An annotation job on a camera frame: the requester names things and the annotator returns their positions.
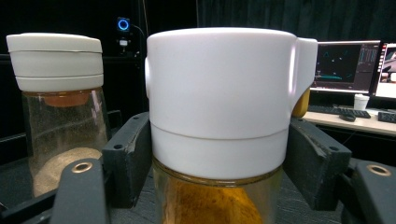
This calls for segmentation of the white-lidded jar of beige powder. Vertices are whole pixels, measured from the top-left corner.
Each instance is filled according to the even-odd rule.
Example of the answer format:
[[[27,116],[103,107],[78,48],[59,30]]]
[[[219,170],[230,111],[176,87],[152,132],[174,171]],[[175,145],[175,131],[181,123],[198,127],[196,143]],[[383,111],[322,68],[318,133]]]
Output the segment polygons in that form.
[[[101,42],[84,35],[7,36],[21,90],[35,197],[58,188],[62,170],[101,157],[110,137]]]

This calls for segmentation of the light wooden desk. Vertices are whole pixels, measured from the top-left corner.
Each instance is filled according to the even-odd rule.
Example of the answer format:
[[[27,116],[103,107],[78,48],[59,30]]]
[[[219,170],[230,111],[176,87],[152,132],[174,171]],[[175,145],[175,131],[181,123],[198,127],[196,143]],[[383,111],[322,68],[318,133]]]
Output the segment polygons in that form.
[[[396,123],[378,121],[373,115],[369,119],[356,118],[354,122],[344,121],[339,116],[308,111],[305,113],[304,119],[322,126],[396,137]]]

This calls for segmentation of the black keyboard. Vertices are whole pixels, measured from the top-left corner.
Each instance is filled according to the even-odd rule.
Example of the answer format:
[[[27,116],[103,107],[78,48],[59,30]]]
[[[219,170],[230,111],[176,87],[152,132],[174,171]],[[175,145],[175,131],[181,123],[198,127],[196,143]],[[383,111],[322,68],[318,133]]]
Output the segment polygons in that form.
[[[379,112],[377,119],[382,122],[396,123],[396,114],[388,112]]]
[[[363,118],[363,119],[369,119],[371,117],[371,115],[364,110],[355,110],[349,108],[323,106],[323,105],[310,105],[308,107],[308,111],[315,113],[333,114],[333,115],[351,114],[356,118]]]

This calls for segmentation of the white-lidded jar of orange powder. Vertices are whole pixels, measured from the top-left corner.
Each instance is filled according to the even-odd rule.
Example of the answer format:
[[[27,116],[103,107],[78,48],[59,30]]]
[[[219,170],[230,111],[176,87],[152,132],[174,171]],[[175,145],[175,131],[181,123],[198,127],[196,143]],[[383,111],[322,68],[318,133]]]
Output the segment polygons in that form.
[[[317,41],[225,27],[162,32],[147,44],[157,222],[274,224]]]

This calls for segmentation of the wide computer monitor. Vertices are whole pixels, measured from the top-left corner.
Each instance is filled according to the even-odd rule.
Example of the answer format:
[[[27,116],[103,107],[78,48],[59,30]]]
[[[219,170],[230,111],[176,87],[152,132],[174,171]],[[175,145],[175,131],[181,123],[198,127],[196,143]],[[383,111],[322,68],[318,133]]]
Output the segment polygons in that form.
[[[319,42],[311,91],[367,94],[380,43],[380,40]]]

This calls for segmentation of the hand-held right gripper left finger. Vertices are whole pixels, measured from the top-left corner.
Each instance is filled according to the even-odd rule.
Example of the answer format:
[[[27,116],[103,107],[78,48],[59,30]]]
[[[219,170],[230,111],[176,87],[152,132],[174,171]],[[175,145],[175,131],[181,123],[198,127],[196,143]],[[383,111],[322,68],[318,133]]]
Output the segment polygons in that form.
[[[136,206],[152,161],[149,113],[129,118],[102,153],[104,169],[111,173],[110,203],[117,208]]]

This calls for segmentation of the dark curtain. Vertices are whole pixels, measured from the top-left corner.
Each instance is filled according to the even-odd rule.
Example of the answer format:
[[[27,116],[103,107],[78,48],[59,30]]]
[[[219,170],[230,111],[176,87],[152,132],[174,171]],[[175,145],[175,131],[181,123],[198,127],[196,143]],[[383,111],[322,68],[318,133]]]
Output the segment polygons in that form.
[[[396,41],[396,0],[196,0],[200,27],[254,27],[328,40]]]

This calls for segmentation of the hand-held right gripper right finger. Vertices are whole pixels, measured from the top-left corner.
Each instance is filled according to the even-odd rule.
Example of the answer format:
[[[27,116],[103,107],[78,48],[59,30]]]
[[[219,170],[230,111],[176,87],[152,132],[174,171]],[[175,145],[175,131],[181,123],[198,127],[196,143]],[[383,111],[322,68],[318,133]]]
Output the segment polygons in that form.
[[[283,169],[311,209],[332,211],[337,177],[347,170],[351,151],[304,119],[292,119]]]

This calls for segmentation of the computer monitor with bright screen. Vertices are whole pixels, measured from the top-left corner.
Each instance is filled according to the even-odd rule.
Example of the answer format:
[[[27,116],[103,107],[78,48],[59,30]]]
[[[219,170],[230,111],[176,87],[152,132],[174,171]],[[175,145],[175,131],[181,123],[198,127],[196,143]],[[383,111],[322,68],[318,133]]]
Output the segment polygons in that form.
[[[396,42],[381,43],[372,95],[396,100]]]

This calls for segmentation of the white paper cup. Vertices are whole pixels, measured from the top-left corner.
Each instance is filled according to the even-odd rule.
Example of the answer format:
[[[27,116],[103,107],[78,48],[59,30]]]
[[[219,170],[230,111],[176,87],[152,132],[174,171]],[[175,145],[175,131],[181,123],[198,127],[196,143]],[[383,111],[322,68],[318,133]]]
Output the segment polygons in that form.
[[[355,110],[365,110],[366,106],[370,100],[369,96],[363,94],[354,95],[354,109]]]

